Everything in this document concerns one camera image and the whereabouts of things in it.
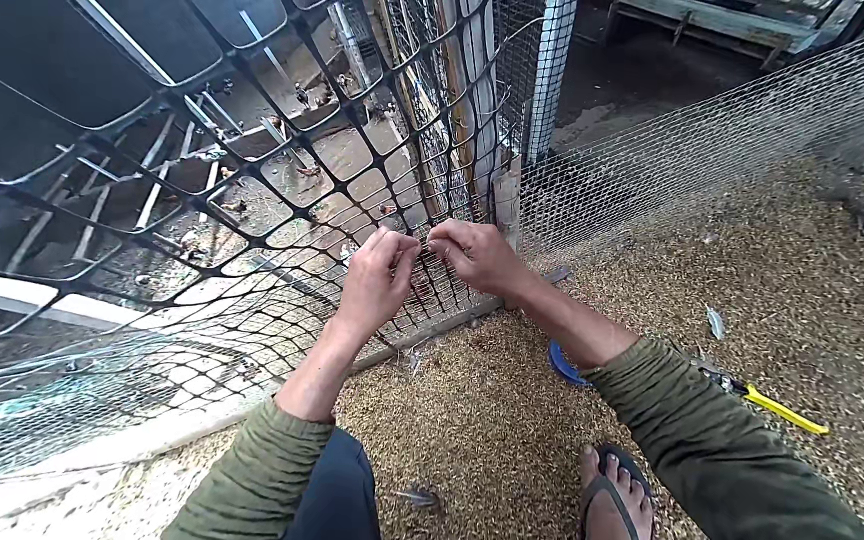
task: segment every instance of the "hand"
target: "hand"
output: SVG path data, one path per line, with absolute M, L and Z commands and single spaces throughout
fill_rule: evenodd
M 536 277 L 495 225 L 449 219 L 429 232 L 428 243 L 439 259 L 452 264 L 460 280 L 488 294 L 514 298 Z
M 419 240 L 411 236 L 386 227 L 373 232 L 349 260 L 333 320 L 365 344 L 402 308 L 420 249 Z

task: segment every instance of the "wire cutter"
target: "wire cutter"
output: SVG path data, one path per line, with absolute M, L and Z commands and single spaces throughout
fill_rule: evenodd
M 703 358 L 706 356 L 702 349 L 699 349 L 699 353 Z M 714 384 L 722 387 L 727 393 L 741 396 L 758 406 L 764 407 L 816 436 L 824 436 L 829 433 L 829 428 L 825 425 L 812 422 L 782 403 L 763 396 L 753 384 L 742 382 L 728 372 L 715 367 L 712 363 L 700 359 L 693 359 L 692 363 L 695 364 L 695 367 L 699 368 L 699 371 L 703 375 L 708 377 Z

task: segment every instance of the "sandal strap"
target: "sandal strap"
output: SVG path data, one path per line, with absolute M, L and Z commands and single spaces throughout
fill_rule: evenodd
M 579 505 L 579 511 L 582 512 L 579 514 L 579 523 L 581 524 L 579 540 L 586 540 L 586 520 L 589 518 L 589 505 L 593 503 L 595 496 L 602 490 L 607 491 L 608 495 L 612 497 L 615 507 L 622 516 L 622 521 L 625 522 L 625 529 L 629 532 L 630 540 L 639 540 L 639 533 L 636 532 L 636 526 L 632 523 L 632 516 L 629 515 L 629 509 L 625 507 L 622 496 L 618 494 L 616 485 L 601 474 L 597 474 L 592 483 L 582 491 L 582 502 Z

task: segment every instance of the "forearm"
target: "forearm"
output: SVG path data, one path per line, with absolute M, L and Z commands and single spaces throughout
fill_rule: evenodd
M 285 534 L 332 435 L 332 408 L 366 339 L 353 325 L 329 321 L 305 361 L 274 400 L 249 417 L 163 538 Z
M 360 327 L 335 318 L 328 321 L 308 356 L 275 396 L 279 408 L 309 422 L 330 422 L 339 391 L 368 339 Z
M 678 351 L 643 339 L 583 375 L 709 538 L 864 538 L 856 515 L 780 436 Z
M 639 337 L 548 283 L 539 274 L 522 279 L 514 300 L 579 369 L 605 365 Z

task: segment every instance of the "dark pants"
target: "dark pants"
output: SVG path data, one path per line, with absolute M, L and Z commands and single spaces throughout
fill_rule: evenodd
M 379 540 L 376 478 L 354 436 L 332 433 L 285 538 Z

